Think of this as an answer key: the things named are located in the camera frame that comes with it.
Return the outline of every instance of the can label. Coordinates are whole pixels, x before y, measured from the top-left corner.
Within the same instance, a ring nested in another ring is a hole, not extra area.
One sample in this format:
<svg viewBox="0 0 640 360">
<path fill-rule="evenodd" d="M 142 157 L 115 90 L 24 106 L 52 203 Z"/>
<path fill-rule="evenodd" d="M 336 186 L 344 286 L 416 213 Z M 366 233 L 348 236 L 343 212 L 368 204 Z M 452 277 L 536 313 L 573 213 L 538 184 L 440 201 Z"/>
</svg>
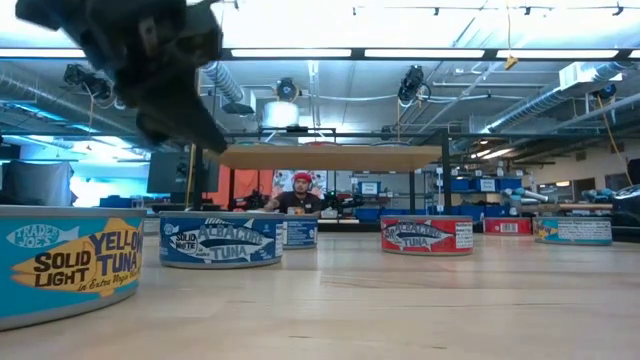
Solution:
<svg viewBox="0 0 640 360">
<path fill-rule="evenodd" d="M 282 256 L 283 220 L 161 218 L 160 260 L 233 264 Z"/>
<path fill-rule="evenodd" d="M 285 246 L 313 246 L 318 241 L 318 220 L 287 220 Z"/>
<path fill-rule="evenodd" d="M 531 219 L 529 218 L 485 218 L 485 234 L 494 235 L 531 235 Z"/>
<path fill-rule="evenodd" d="M 0 320 L 135 289 L 141 218 L 0 220 Z"/>
<path fill-rule="evenodd" d="M 473 225 L 458 219 L 383 219 L 382 248 L 415 253 L 468 253 Z"/>
<path fill-rule="evenodd" d="M 609 245 L 613 241 L 608 219 L 534 219 L 533 223 L 537 241 L 583 245 Z"/>
</svg>

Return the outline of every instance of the wooden shelf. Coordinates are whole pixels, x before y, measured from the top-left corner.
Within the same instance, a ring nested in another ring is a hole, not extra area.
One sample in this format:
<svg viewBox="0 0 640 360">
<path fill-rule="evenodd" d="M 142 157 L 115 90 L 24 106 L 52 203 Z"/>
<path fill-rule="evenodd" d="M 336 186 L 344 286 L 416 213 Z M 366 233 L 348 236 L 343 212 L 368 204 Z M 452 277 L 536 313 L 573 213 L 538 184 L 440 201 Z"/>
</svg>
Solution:
<svg viewBox="0 0 640 360">
<path fill-rule="evenodd" d="M 218 160 L 234 169 L 414 171 L 440 158 L 437 146 L 242 146 Z"/>
</svg>

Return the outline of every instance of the blue tuna can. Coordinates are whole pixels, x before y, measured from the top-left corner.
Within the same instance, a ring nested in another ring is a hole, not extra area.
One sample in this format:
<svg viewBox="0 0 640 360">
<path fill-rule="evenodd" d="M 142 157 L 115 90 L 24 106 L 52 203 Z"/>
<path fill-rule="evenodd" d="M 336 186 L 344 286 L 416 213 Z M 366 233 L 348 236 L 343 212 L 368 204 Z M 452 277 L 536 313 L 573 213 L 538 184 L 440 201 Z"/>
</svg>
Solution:
<svg viewBox="0 0 640 360">
<path fill-rule="evenodd" d="M 611 219 L 606 217 L 535 217 L 536 242 L 561 245 L 611 245 Z"/>
<path fill-rule="evenodd" d="M 284 215 L 161 212 L 160 263 L 186 269 L 235 269 L 282 259 Z"/>
<path fill-rule="evenodd" d="M 0 330 L 78 315 L 133 295 L 145 214 L 0 206 Z"/>
<path fill-rule="evenodd" d="M 285 250 L 315 249 L 318 244 L 318 217 L 315 215 L 286 215 Z"/>
</svg>

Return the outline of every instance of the person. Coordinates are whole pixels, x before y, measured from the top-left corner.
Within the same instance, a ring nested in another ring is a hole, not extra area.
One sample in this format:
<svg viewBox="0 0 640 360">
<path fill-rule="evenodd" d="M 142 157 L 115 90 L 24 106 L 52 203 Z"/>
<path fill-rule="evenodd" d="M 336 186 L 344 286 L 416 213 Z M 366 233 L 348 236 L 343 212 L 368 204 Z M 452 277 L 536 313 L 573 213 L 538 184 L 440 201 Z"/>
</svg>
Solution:
<svg viewBox="0 0 640 360">
<path fill-rule="evenodd" d="M 311 175 L 297 173 L 293 176 L 293 191 L 285 191 L 272 198 L 263 210 L 279 210 L 283 214 L 290 215 L 312 214 L 319 216 L 322 210 L 322 201 L 309 192 L 310 188 Z"/>
</svg>

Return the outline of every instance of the red cap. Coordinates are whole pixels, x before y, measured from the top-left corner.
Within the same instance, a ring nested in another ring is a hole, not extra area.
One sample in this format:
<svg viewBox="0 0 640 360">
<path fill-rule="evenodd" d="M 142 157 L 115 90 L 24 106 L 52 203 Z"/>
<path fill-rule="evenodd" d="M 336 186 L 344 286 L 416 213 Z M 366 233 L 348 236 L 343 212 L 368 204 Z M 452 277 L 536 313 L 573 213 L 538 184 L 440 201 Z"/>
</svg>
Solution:
<svg viewBox="0 0 640 360">
<path fill-rule="evenodd" d="M 297 173 L 295 175 L 293 175 L 293 182 L 296 182 L 296 180 L 306 180 L 309 184 L 311 184 L 311 175 L 309 175 L 308 173 Z"/>
</svg>

